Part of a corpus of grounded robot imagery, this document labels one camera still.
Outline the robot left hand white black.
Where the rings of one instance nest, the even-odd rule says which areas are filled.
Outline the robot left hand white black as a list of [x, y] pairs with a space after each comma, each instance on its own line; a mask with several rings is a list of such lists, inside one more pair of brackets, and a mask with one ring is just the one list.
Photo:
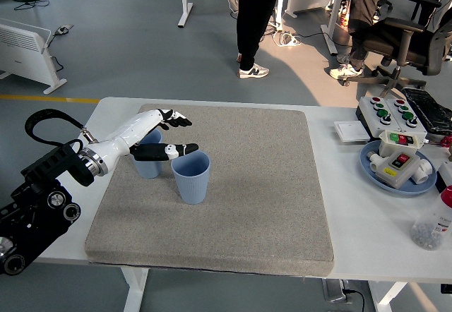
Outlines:
[[99, 143], [89, 143], [81, 150], [81, 159], [95, 176], [104, 176], [113, 170], [119, 158], [133, 155], [137, 161], [167, 161], [188, 155], [198, 150], [195, 143], [146, 145], [142, 140], [158, 126], [167, 130], [172, 127], [187, 127], [192, 123], [173, 109], [152, 109], [141, 112], [120, 126], [109, 137]]

